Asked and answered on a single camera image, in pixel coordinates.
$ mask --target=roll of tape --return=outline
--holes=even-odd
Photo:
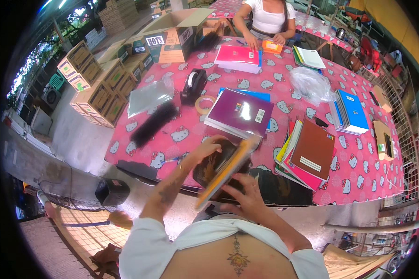
[[[196,100],[196,110],[198,113],[204,115],[204,114],[208,114],[210,112],[210,109],[202,109],[200,107],[200,102],[201,101],[211,101],[214,105],[214,103],[216,102],[216,99],[214,97],[211,96],[200,96],[197,100]]]

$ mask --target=clear plastic sheet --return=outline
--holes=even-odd
[[[291,70],[291,84],[296,93],[301,94],[306,101],[315,106],[336,101],[338,97],[335,92],[332,92],[327,77],[305,67]]]
[[[137,88],[130,92],[127,115],[128,118],[152,109],[174,97],[174,81],[165,76],[159,81]]]

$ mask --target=pink notebook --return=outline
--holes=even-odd
[[[262,52],[251,51],[249,47],[244,46],[222,45],[214,64],[219,64],[219,68],[257,74],[262,66]]]

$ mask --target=tape dispenser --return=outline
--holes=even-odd
[[[180,92],[182,105],[194,106],[206,83],[206,71],[203,69],[193,69],[189,74],[183,91]]]

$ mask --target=white shirt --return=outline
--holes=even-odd
[[[262,8],[262,0],[246,0],[245,2],[253,10],[253,27],[259,31],[270,34],[281,32],[285,17],[282,13],[269,13]],[[287,19],[295,18],[295,9],[289,3],[287,4]]]
[[[158,279],[174,253],[229,237],[244,231],[283,254],[292,263],[298,279],[329,278],[321,253],[313,249],[290,253],[272,230],[239,219],[202,220],[186,227],[174,242],[164,226],[151,218],[134,220],[126,244],[119,256],[122,279]]]

